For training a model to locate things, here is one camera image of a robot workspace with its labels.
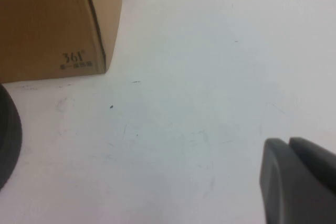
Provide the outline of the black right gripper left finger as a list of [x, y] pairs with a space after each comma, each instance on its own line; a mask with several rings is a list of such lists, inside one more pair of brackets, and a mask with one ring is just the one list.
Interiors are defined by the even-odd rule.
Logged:
[[335, 178], [316, 178], [289, 142], [265, 141], [259, 182], [266, 223], [335, 223]]

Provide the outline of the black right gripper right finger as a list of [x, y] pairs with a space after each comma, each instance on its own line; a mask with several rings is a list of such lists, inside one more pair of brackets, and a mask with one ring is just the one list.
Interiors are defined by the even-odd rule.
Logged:
[[316, 178], [335, 178], [335, 154], [300, 137], [293, 137], [289, 146]]

